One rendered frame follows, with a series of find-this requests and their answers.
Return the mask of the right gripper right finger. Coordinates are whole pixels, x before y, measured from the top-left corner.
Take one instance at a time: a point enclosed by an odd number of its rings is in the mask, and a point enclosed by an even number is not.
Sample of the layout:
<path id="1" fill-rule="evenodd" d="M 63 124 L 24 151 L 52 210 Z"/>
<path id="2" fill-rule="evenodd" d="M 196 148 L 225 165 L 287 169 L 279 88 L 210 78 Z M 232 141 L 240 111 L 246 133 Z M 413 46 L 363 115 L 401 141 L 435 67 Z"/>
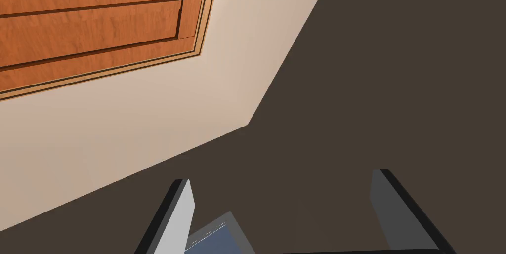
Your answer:
<path id="1" fill-rule="evenodd" d="M 457 254 L 390 170 L 372 172 L 369 197 L 392 250 Z"/>

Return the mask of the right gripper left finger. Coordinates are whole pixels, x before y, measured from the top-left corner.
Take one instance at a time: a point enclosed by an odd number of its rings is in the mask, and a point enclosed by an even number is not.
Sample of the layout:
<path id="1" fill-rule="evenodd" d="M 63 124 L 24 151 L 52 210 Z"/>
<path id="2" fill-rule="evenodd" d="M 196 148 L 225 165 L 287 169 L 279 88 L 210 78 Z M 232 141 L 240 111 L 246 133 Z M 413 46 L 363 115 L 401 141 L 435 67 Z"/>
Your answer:
<path id="1" fill-rule="evenodd" d="M 184 254 L 194 209 L 189 179 L 174 180 L 134 254 Z"/>

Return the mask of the brown wooden door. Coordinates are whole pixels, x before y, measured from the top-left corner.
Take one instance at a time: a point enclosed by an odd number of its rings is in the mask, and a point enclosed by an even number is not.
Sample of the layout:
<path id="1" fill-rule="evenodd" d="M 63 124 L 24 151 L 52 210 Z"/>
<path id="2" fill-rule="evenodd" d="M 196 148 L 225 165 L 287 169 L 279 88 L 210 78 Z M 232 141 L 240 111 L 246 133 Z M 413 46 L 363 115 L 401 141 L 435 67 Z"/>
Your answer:
<path id="1" fill-rule="evenodd" d="M 0 0 L 0 97 L 194 50 L 203 0 Z"/>

